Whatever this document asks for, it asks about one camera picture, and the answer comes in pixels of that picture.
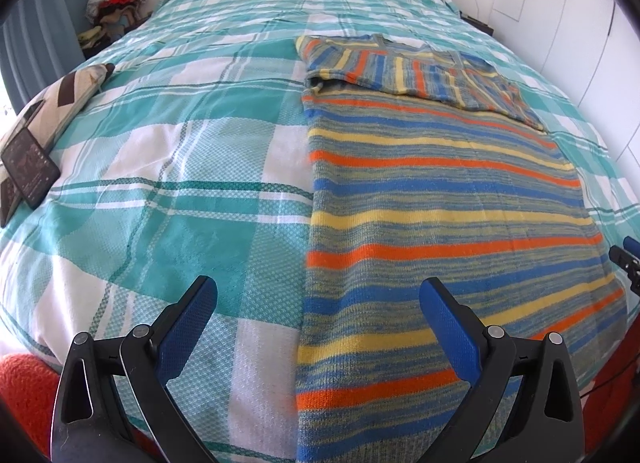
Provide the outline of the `striped knit sweater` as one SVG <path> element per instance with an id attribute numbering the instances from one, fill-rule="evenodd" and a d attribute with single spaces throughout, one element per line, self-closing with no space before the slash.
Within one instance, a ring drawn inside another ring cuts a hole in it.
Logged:
<path id="1" fill-rule="evenodd" d="M 297 350 L 302 462 L 413 462 L 461 402 L 419 304 L 435 277 L 486 324 L 560 333 L 578 379 L 627 329 L 582 182 L 518 86 L 473 53 L 301 36 L 312 165 Z"/>

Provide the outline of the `pile of colourful clothes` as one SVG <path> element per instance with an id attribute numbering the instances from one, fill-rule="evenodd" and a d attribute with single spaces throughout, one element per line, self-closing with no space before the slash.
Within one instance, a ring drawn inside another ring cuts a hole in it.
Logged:
<path id="1" fill-rule="evenodd" d="M 88 0 L 85 17 L 90 28 L 77 35 L 86 59 L 96 56 L 144 23 L 142 9 L 148 0 Z"/>

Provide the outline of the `orange fuzzy cloth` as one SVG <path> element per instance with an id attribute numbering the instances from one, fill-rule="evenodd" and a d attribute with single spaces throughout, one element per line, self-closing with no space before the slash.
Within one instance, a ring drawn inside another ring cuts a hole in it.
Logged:
<path id="1" fill-rule="evenodd" d="M 1 398 L 30 440 L 50 455 L 52 415 L 60 377 L 36 356 L 1 357 Z"/>

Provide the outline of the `black bedside device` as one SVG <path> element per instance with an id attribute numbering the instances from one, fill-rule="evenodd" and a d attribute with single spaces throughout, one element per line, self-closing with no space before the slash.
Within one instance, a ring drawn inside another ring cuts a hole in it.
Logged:
<path id="1" fill-rule="evenodd" d="M 488 23 L 484 23 L 482 20 L 478 20 L 468 14 L 465 14 L 464 12 L 460 14 L 460 18 L 466 23 L 469 23 L 475 29 L 480 30 L 480 32 L 483 32 L 489 36 L 494 35 L 494 28 L 491 27 Z"/>

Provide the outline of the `teal white plaid bedspread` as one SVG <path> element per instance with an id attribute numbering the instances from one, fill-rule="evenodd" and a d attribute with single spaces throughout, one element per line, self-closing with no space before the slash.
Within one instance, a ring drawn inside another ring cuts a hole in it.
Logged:
<path id="1" fill-rule="evenodd" d="M 169 386 L 225 462 L 301 462 L 295 401 L 312 165 L 301 36 L 463 50 L 513 82 L 582 182 L 606 246 L 639 202 L 558 87 L 450 0 L 166 0 L 94 58 L 114 64 L 51 156 L 60 178 L 1 234 L 1 322 L 61 369 L 75 334 L 155 319 L 199 275 L 218 305 Z"/>

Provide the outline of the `chevron patterned cushion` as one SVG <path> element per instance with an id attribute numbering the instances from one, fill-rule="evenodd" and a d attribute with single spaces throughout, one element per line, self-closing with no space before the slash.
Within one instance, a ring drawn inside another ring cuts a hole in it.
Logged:
<path id="1" fill-rule="evenodd" d="M 1 138 L 1 152 L 23 127 L 49 153 L 70 122 L 100 90 L 115 70 L 114 64 L 93 64 L 66 74 L 36 95 L 17 116 L 13 127 Z M 26 202 L 1 160 L 1 225 L 6 226 L 17 206 Z"/>

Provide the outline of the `blue curtain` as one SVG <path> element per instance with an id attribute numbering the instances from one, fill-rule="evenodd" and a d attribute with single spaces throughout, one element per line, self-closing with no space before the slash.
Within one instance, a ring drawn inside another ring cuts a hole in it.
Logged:
<path id="1" fill-rule="evenodd" d="M 88 0 L 18 0 L 1 25 L 1 77 L 14 111 L 85 61 Z"/>

